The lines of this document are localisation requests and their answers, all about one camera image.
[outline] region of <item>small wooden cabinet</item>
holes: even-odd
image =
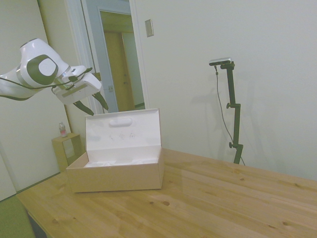
[[[67,140],[71,140],[72,146],[74,148],[74,155],[70,157],[67,157],[63,143]],[[68,133],[66,137],[59,136],[52,139],[52,144],[56,155],[58,167],[61,172],[65,171],[69,165],[71,165],[85,152],[81,144],[80,134]]]

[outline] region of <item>wood grain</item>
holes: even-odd
[[[61,173],[17,196],[52,238],[317,237],[316,181],[162,152],[162,189],[72,193]]]

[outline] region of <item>light switch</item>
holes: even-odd
[[[145,29],[147,31],[147,36],[153,36],[154,32],[153,32],[153,25],[152,25],[152,19],[149,19],[147,21],[145,21]]]

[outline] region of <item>green carpet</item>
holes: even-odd
[[[0,201],[0,238],[35,238],[26,211],[16,196]]]

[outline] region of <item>box handle cutout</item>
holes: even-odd
[[[109,122],[109,125],[112,127],[120,127],[120,126],[130,126],[132,124],[132,118],[120,118],[113,119]]]

